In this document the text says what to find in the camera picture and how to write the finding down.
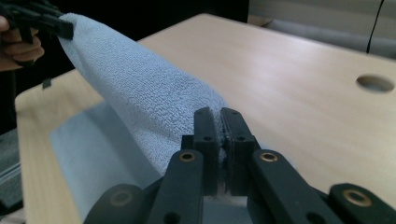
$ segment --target finger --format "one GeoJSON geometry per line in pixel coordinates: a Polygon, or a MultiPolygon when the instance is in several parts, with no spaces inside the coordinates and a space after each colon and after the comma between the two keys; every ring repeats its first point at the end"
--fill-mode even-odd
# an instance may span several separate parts
{"type": "MultiPolygon", "coordinates": [[[[37,29],[33,29],[31,28],[31,33],[32,35],[36,35],[38,34],[38,30],[37,29]]],[[[2,33],[2,39],[8,43],[17,43],[17,42],[21,42],[22,38],[21,38],[21,33],[19,29],[12,29],[12,30],[8,30],[2,33]]]]}
{"type": "Polygon", "coordinates": [[[9,23],[6,18],[0,16],[0,32],[6,31],[9,29],[9,23]]]}
{"type": "Polygon", "coordinates": [[[10,71],[21,68],[15,63],[12,55],[7,55],[3,53],[3,51],[0,51],[0,67],[2,71],[10,71]]]}
{"type": "Polygon", "coordinates": [[[18,62],[29,62],[32,60],[35,61],[43,56],[44,53],[45,52],[43,48],[33,49],[22,54],[14,55],[14,60],[18,62]]]}
{"type": "Polygon", "coordinates": [[[37,36],[33,37],[33,44],[28,44],[25,42],[18,42],[14,44],[7,44],[3,46],[3,52],[7,55],[23,54],[27,51],[33,49],[38,49],[41,47],[41,41],[37,36]]]}

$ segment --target table surface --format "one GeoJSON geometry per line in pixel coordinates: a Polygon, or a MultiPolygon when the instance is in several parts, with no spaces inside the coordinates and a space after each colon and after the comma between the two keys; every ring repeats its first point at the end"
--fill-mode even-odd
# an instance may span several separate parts
{"type": "MultiPolygon", "coordinates": [[[[396,207],[396,91],[357,82],[396,83],[395,61],[206,14],[139,43],[214,87],[311,186],[353,183],[396,207]]],[[[76,70],[17,97],[29,224],[81,223],[49,134],[102,100],[76,70]]]]}

